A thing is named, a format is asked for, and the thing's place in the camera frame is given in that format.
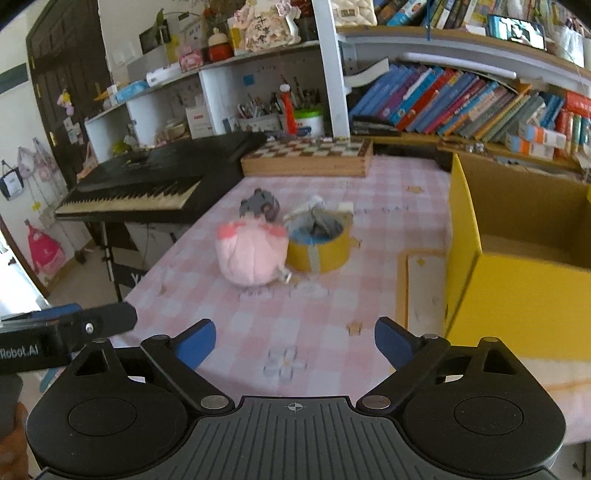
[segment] bag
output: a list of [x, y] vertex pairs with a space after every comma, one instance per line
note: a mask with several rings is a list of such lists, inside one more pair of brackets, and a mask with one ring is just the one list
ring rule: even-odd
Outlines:
[[44, 232], [31, 225], [25, 220], [29, 227], [29, 249], [33, 261], [33, 270], [36, 274], [43, 272], [46, 275], [54, 275], [66, 262], [66, 254], [61, 245]]
[[[9, 172], [4, 173], [5, 167], [9, 168]], [[2, 177], [0, 177], [0, 192], [4, 195], [6, 200], [10, 200], [15, 195], [22, 192], [25, 184], [22, 181], [21, 173], [18, 168], [10, 167], [4, 160], [2, 160]]]
[[39, 178], [43, 181], [49, 181], [51, 180], [52, 175], [59, 170], [56, 159], [45, 150], [45, 147], [41, 145], [41, 142], [39, 142], [37, 137], [33, 138], [33, 144], [35, 145], [35, 150], [37, 152], [35, 160], [37, 161]]
[[36, 159], [35, 154], [28, 148], [18, 147], [17, 167], [21, 173], [21, 178], [27, 179], [35, 172]]

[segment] hanging bag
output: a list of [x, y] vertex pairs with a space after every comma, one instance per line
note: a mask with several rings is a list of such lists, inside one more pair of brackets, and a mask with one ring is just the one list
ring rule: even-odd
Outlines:
[[22, 192], [25, 184], [22, 181], [21, 173], [18, 168], [12, 168], [4, 160], [2, 160], [2, 177], [0, 177], [0, 192], [4, 195], [6, 200], [12, 199], [14, 196]]

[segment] wooden door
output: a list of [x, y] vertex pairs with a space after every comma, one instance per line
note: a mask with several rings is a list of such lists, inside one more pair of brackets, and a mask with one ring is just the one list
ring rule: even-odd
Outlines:
[[[68, 188], [82, 170], [88, 136], [85, 118], [100, 112], [97, 91], [111, 84], [100, 29], [98, 0], [50, 0], [27, 35], [31, 81], [51, 149]], [[64, 108], [57, 105], [62, 91], [72, 98], [72, 123], [82, 128], [84, 144], [71, 144]]]

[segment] small toy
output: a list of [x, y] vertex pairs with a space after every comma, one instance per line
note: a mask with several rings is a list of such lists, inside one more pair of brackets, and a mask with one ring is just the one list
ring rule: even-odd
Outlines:
[[72, 98], [68, 91], [64, 88], [61, 95], [57, 99], [58, 106], [61, 106], [66, 109], [67, 116], [74, 115], [74, 107], [72, 106]]
[[247, 213], [253, 213], [255, 218], [264, 215], [267, 222], [273, 223], [279, 214], [279, 209], [279, 202], [271, 192], [256, 189], [249, 199], [241, 202], [239, 213], [241, 217]]

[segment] gray plush toy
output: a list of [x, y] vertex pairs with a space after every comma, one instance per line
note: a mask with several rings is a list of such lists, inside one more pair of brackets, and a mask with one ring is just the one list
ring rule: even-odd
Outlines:
[[279, 215], [279, 209], [279, 202], [271, 192], [256, 189], [249, 199], [244, 199], [241, 202], [240, 216], [245, 216], [251, 212], [255, 217], [264, 215], [267, 222], [274, 222], [277, 215]]

